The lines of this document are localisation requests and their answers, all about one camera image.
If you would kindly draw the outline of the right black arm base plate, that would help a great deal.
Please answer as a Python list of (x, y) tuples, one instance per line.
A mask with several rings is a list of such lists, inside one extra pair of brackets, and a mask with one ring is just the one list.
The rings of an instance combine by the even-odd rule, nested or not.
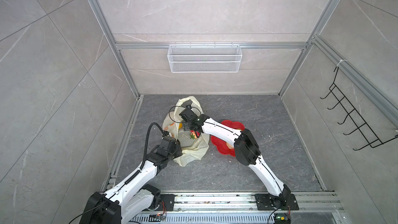
[(281, 200), (271, 194), (255, 194), (255, 203), (259, 211), (297, 211), (299, 206), (294, 194), (290, 194), (287, 200)]

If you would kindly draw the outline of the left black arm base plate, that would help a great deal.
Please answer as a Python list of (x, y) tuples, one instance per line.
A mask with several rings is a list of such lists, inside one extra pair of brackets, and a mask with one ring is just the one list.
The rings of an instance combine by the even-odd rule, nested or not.
[(175, 205), (176, 195), (174, 194), (160, 194), (153, 198), (152, 204), (148, 207), (149, 211), (173, 211)]

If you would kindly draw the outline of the red flower-shaped plastic bowl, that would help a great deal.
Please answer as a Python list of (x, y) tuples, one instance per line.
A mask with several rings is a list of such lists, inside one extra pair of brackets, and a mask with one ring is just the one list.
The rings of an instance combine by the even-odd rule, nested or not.
[[(231, 120), (223, 120), (221, 124), (236, 130), (244, 130), (245, 126), (238, 121), (231, 121)], [(216, 146), (217, 150), (223, 155), (231, 155), (235, 157), (235, 150), (229, 150), (226, 146), (226, 142), (222, 139), (219, 139), (215, 136), (210, 136), (211, 142)]]

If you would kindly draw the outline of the cream plastic bag orange print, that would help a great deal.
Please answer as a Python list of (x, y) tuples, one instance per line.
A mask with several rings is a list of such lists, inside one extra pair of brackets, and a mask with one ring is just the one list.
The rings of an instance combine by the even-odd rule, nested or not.
[(201, 160), (209, 149), (210, 135), (201, 134), (196, 140), (190, 139), (190, 131), (185, 131), (182, 127), (182, 119), (179, 113), (182, 111), (183, 103), (189, 103), (197, 107), (201, 114), (204, 113), (199, 101), (194, 96), (179, 99), (175, 106), (171, 107), (169, 113), (162, 123), (162, 128), (170, 136), (180, 141), (182, 156), (173, 161), (179, 166), (185, 167), (188, 163)]

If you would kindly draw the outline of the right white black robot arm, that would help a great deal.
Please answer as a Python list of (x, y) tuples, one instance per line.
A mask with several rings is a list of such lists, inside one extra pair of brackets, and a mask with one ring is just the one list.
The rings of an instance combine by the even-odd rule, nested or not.
[(273, 207), (287, 206), (291, 190), (266, 164), (259, 145), (250, 130), (227, 127), (200, 111), (195, 112), (191, 105), (184, 106), (179, 116), (185, 130), (209, 134), (232, 145), (238, 162), (252, 169), (265, 185)]

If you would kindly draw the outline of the beige fake round fruit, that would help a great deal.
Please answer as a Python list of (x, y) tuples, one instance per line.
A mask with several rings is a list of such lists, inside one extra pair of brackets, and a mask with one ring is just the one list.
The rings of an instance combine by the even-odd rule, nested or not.
[(234, 145), (231, 145), (229, 143), (226, 143), (226, 146), (229, 150), (234, 150)]

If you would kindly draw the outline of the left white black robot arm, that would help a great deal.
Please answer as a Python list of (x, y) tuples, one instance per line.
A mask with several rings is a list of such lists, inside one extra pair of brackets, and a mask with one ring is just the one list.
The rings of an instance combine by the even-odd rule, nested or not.
[(94, 193), (81, 215), (81, 224), (127, 224), (145, 209), (156, 210), (160, 204), (160, 190), (148, 184), (168, 162), (182, 156), (180, 142), (162, 138), (160, 145), (145, 155), (129, 176), (110, 190)]

